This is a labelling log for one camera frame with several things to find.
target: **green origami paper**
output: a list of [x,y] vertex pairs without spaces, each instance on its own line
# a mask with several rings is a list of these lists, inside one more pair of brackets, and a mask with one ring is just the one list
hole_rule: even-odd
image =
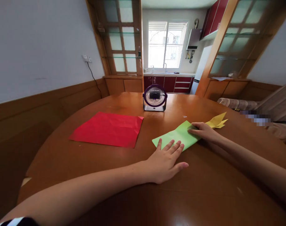
[[192,126],[191,123],[189,123],[188,121],[185,121],[184,123],[180,124],[175,130],[153,139],[152,142],[155,146],[157,146],[159,139],[162,138],[162,147],[161,147],[162,149],[172,139],[174,139],[175,142],[180,140],[185,145],[183,149],[183,151],[185,151],[188,147],[195,144],[197,141],[201,139],[199,136],[188,133],[187,131],[188,129],[197,129],[197,128]]

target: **faucet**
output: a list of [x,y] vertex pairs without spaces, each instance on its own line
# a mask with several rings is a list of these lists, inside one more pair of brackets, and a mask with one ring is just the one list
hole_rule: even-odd
[[164,67],[164,65],[166,65],[165,73],[167,73],[167,64],[166,64],[166,63],[163,63],[163,67]]

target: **water heater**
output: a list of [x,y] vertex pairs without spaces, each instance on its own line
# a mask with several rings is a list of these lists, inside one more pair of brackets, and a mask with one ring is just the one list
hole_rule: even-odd
[[201,29],[191,29],[187,44],[187,50],[197,49],[201,33],[202,33]]

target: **ceiling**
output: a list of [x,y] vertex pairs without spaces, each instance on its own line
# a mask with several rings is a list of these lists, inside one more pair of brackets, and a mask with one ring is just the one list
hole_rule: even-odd
[[217,0],[142,0],[142,7],[149,9],[210,8]]

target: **desk fan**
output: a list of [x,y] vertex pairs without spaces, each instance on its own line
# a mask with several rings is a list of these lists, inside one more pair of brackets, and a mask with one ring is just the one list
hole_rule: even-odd
[[143,93],[143,109],[146,111],[164,111],[166,109],[167,97],[168,95],[163,87],[153,84]]

